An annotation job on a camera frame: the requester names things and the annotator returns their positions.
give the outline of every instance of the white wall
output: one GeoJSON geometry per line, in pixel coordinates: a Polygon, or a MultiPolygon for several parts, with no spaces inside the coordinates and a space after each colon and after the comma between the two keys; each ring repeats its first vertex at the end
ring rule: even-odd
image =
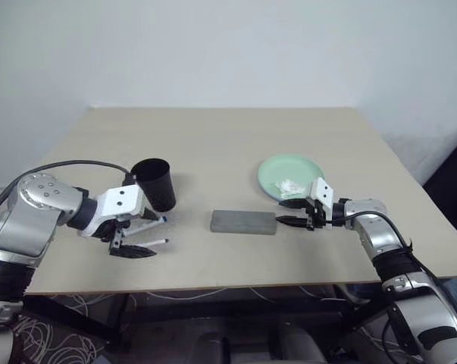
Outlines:
{"type": "Polygon", "coordinates": [[[423,183],[457,144],[457,0],[0,0],[0,186],[89,105],[355,106],[423,183]]]}

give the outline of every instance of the white tissue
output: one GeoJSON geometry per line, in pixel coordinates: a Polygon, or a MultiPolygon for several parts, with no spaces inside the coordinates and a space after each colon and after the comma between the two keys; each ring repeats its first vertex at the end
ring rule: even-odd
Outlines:
{"type": "Polygon", "coordinates": [[[286,179],[281,182],[276,182],[275,187],[280,190],[280,197],[288,199],[291,196],[302,194],[305,196],[305,187],[301,187],[293,180],[286,179]]]}

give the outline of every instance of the table top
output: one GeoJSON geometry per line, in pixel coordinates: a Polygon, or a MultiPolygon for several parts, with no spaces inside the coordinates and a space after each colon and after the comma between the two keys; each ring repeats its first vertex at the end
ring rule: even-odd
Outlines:
{"type": "MultiPolygon", "coordinates": [[[[59,227],[27,293],[378,281],[357,233],[344,228],[279,224],[274,236],[210,232],[215,209],[293,215],[257,182],[258,166],[285,153],[315,160],[335,199],[379,199],[425,265],[440,277],[457,276],[457,231],[354,109],[99,108],[88,111],[41,164],[83,158],[131,168],[144,158],[166,159],[177,204],[167,224],[131,241],[170,241],[153,248],[156,256],[123,259],[110,256],[108,244],[59,227]]],[[[94,196],[124,177],[96,166],[52,173],[94,196]]]]}

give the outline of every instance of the light green plate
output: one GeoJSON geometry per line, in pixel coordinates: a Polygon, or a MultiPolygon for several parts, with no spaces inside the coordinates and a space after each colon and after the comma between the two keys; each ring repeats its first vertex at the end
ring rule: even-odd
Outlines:
{"type": "MultiPolygon", "coordinates": [[[[318,177],[324,178],[324,172],[314,161],[301,155],[275,155],[263,162],[258,169],[260,187],[270,197],[282,201],[276,183],[291,180],[295,184],[307,188],[318,177]]],[[[301,193],[292,195],[290,199],[305,198],[301,193]]]]}

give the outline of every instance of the black cylindrical cup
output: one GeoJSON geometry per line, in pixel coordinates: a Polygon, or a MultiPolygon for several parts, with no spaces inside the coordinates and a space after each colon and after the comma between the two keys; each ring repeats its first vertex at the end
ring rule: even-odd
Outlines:
{"type": "Polygon", "coordinates": [[[165,212],[176,205],[169,163],[164,159],[144,159],[132,167],[131,173],[154,210],[165,212]]]}

